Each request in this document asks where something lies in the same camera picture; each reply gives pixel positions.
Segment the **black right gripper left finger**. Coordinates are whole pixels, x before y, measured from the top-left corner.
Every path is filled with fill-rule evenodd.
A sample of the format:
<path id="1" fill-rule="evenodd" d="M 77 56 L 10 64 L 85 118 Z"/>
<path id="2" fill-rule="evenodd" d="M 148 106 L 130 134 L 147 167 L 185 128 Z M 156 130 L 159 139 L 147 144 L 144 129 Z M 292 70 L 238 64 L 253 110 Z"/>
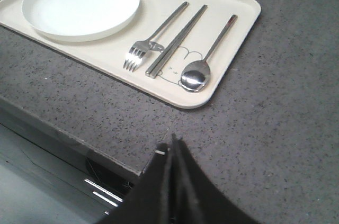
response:
<path id="1" fill-rule="evenodd" d="M 170 223 L 167 203 L 162 203 L 162 185 L 168 145 L 158 144 L 138 182 L 123 202 L 98 223 Z"/>

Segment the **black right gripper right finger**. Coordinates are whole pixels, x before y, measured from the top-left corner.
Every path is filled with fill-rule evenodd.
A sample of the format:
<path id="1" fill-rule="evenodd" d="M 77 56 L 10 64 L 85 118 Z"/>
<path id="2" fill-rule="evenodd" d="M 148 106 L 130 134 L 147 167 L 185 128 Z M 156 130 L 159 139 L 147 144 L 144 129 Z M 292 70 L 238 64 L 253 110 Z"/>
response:
<path id="1" fill-rule="evenodd" d="M 170 153 L 173 223 L 258 223 L 216 188 L 175 134 Z"/>

